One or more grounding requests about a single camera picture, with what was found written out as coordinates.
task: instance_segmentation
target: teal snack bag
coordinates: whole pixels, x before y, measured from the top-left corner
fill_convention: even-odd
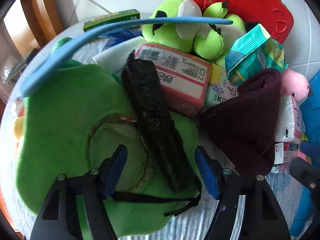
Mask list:
[[[225,65],[227,78],[235,85],[262,69],[276,68],[282,73],[288,66],[282,45],[273,40],[261,24],[233,43]]]

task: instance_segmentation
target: pink packaged tissue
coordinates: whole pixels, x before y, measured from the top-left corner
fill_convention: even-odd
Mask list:
[[[170,110],[194,117],[202,108],[211,64],[198,57],[156,43],[145,43],[135,58],[152,60]]]

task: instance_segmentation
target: maroon beanie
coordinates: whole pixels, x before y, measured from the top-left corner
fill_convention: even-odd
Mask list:
[[[239,86],[238,97],[199,114],[200,125],[243,177],[267,175],[273,166],[280,88],[279,70],[264,69]]]

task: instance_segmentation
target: pink pig plush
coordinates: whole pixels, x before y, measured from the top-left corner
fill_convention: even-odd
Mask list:
[[[298,103],[309,94],[309,82],[307,78],[287,68],[281,75],[281,96],[292,95],[295,101]]]

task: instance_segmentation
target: white tile wall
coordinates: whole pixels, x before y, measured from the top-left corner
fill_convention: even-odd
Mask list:
[[[55,0],[65,27],[89,17],[135,8],[152,13],[163,0]],[[294,17],[294,26],[284,43],[290,68],[311,79],[320,70],[320,25],[304,0],[282,0]]]

